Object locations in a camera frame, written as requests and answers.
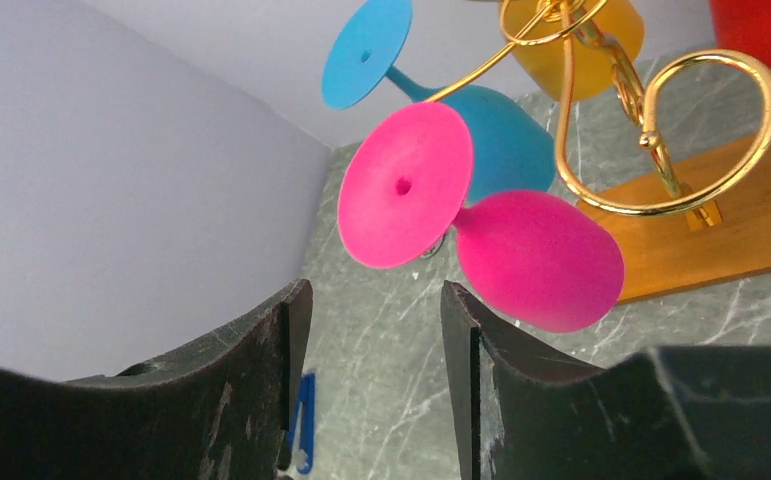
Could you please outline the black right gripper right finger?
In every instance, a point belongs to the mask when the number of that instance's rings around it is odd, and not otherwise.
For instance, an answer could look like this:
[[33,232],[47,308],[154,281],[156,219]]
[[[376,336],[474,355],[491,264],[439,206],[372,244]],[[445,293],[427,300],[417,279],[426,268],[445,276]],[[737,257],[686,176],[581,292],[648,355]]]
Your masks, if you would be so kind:
[[771,346],[660,346],[602,369],[455,282],[440,316],[465,479],[771,479]]

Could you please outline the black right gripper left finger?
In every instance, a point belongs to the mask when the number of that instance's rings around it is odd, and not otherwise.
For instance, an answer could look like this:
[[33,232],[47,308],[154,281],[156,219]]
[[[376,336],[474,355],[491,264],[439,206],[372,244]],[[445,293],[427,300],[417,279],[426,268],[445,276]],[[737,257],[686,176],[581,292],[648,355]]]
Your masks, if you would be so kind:
[[0,479],[282,479],[313,289],[114,375],[54,382],[0,368]]

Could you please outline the pink wine glass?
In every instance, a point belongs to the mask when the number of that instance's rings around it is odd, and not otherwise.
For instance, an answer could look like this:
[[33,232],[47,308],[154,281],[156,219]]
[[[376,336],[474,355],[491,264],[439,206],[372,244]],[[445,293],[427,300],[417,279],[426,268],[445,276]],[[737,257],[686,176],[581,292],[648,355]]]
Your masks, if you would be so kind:
[[344,174],[337,229],[359,264],[387,270],[455,233],[460,269],[491,308],[569,333],[617,303],[624,261],[613,237],[566,201],[510,190],[466,204],[474,170],[469,130],[454,109],[417,103],[388,116]]

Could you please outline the wooden rack base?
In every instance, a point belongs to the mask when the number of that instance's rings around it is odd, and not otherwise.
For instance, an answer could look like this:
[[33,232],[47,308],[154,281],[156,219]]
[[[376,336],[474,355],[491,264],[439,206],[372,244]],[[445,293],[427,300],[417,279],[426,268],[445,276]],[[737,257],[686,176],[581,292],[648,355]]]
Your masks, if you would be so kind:
[[692,229],[683,214],[628,217],[577,207],[616,240],[625,262],[620,303],[771,272],[771,146],[716,200],[720,223]]

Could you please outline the dark blue wine glass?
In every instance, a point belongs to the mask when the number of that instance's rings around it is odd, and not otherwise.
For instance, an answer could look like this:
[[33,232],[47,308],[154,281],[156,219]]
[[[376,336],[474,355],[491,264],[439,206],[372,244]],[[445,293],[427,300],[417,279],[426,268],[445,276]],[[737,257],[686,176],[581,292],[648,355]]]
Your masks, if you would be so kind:
[[[322,71],[321,98],[332,110],[348,109],[387,78],[420,102],[438,90],[414,82],[394,66],[412,23],[410,1],[364,2],[337,35]],[[475,204],[511,190],[547,192],[556,178],[553,138],[514,100],[469,84],[442,102],[467,125],[474,169],[466,202]]]

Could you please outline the red wine glass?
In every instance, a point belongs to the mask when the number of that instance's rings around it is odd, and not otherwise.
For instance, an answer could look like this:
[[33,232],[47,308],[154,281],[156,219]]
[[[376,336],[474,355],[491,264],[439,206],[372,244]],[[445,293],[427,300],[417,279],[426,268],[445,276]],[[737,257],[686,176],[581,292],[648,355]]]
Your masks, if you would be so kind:
[[710,0],[716,44],[771,68],[771,0]]

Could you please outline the yellow wine glass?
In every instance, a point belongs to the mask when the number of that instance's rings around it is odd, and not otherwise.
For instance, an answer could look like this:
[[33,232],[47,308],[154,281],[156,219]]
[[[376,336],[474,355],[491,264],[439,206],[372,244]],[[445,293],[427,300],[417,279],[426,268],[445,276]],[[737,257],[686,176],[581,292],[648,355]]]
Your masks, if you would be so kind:
[[[537,12],[537,0],[512,1],[504,15],[506,29],[517,33]],[[593,18],[600,32],[613,37],[632,59],[644,43],[644,23],[628,0],[609,1]],[[612,85],[611,64],[603,53],[572,42],[574,87],[572,100],[586,100]],[[564,66],[563,44],[557,40],[537,46],[517,46],[512,55],[523,70],[553,100],[560,99]]]

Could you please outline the blue clip tool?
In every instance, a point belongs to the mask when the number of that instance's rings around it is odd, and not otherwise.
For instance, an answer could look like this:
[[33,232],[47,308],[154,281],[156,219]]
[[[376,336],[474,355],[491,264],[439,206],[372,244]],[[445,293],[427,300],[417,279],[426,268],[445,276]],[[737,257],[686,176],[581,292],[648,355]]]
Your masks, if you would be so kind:
[[314,466],[316,373],[305,373],[299,383],[291,415],[291,430],[285,434],[287,454],[284,468],[308,475]]

